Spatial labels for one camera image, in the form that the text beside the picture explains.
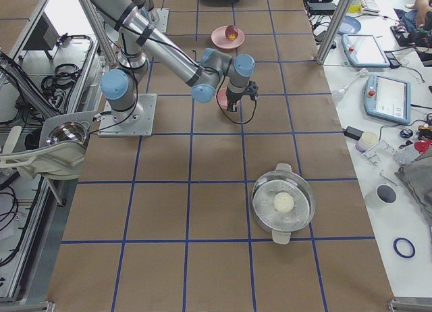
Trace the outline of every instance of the computer mouse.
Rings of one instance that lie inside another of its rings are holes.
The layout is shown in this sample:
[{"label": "computer mouse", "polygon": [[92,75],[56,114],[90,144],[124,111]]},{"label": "computer mouse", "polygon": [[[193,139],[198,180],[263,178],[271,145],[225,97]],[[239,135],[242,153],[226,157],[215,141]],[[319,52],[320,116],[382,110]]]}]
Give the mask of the computer mouse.
[{"label": "computer mouse", "polygon": [[401,138],[410,138],[414,135],[414,132],[410,128],[405,128],[399,132]]}]

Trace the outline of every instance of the person's arm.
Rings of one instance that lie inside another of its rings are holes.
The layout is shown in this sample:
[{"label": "person's arm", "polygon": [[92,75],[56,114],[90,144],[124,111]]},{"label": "person's arm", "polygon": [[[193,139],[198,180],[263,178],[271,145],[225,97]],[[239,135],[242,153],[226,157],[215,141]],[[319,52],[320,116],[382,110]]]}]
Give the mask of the person's arm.
[{"label": "person's arm", "polygon": [[416,15],[416,26],[419,27],[425,23],[426,13],[432,10],[429,5],[431,0],[416,0],[414,3],[414,8],[417,10]]}]

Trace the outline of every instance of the blue tape ring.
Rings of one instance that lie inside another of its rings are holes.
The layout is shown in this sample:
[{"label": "blue tape ring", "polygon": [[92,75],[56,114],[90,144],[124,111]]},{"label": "blue tape ring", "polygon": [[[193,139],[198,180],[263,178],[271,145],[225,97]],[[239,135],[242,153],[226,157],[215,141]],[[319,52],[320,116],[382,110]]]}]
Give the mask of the blue tape ring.
[{"label": "blue tape ring", "polygon": [[[399,251],[399,249],[398,249],[398,242],[399,242],[399,241],[405,241],[406,243],[408,243],[408,244],[410,245],[410,247],[411,247],[411,251],[412,251],[410,255],[404,255],[403,253],[401,253],[401,252]],[[394,249],[395,253],[396,253],[399,257],[402,257],[402,258],[405,258],[405,259],[413,258],[414,255],[416,254],[416,248],[414,247],[414,245],[412,244],[412,242],[409,241],[407,238],[397,238],[397,239],[395,239],[395,240],[393,241],[393,249]]]}]

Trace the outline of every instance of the red bottle cap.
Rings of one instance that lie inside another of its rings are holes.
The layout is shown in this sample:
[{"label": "red bottle cap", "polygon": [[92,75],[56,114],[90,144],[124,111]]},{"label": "red bottle cap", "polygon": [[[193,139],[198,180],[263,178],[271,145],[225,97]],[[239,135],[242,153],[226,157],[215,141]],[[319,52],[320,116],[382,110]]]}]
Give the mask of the red bottle cap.
[{"label": "red bottle cap", "polygon": [[414,148],[422,155],[429,150],[432,140],[419,140],[414,143]]}]

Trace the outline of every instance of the blue joint cap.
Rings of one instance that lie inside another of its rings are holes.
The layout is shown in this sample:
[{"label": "blue joint cap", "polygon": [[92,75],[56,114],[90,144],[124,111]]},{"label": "blue joint cap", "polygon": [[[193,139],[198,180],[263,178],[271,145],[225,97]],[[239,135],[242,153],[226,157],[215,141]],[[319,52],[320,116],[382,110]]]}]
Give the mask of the blue joint cap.
[{"label": "blue joint cap", "polygon": [[234,69],[245,78],[249,78],[255,69],[255,60],[249,54],[240,54],[234,59]]},{"label": "blue joint cap", "polygon": [[128,75],[119,69],[108,71],[101,78],[102,92],[110,101],[122,98],[128,88]]},{"label": "blue joint cap", "polygon": [[140,9],[141,11],[141,15],[143,15],[146,19],[149,18],[149,13],[147,12],[147,10],[143,7]]},{"label": "blue joint cap", "polygon": [[215,49],[212,49],[210,47],[206,47],[206,49],[204,50],[204,53],[201,57],[201,65],[205,64],[207,62],[207,60],[209,59],[210,55],[215,52]]},{"label": "blue joint cap", "polygon": [[215,91],[216,89],[209,84],[197,84],[192,87],[192,98],[200,103],[208,103],[215,94]]}]

